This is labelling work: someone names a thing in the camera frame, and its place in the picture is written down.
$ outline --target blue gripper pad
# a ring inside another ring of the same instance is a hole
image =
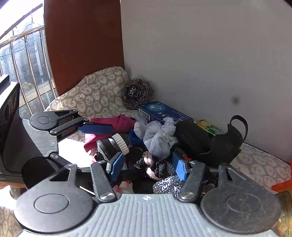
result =
[[[110,135],[114,127],[111,124],[86,122],[78,130],[87,134]]]
[[[173,168],[176,171],[179,179],[181,181],[187,180],[187,166],[184,160],[182,160],[175,152],[172,153],[172,162]]]
[[[110,173],[110,177],[112,181],[116,181],[122,168],[124,166],[124,155],[121,153],[118,158],[112,164],[112,171]]]

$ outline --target orange plastic object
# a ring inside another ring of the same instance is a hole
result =
[[[289,193],[292,194],[292,179],[289,179],[283,183],[275,184],[271,187],[273,191],[276,191],[278,193],[283,191],[289,191]]]

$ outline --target blue box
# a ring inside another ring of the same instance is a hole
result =
[[[183,120],[194,121],[191,117],[161,103],[159,101],[149,102],[144,105],[138,106],[139,114],[146,117],[149,121],[159,121],[162,125],[164,124],[163,119],[166,117],[173,118],[174,124]]]

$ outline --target green foliage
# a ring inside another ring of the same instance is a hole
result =
[[[29,83],[29,82],[24,82],[24,83],[22,83],[22,88],[26,92],[26,91],[34,88],[34,85]]]

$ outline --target black bag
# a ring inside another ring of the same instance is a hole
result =
[[[241,133],[231,125],[235,119],[245,126],[243,139]],[[227,133],[215,136],[188,120],[180,121],[175,126],[175,136],[181,142],[182,149],[193,160],[211,167],[218,167],[222,162],[229,164],[241,152],[240,147],[248,132],[246,120],[239,115],[231,118]]]

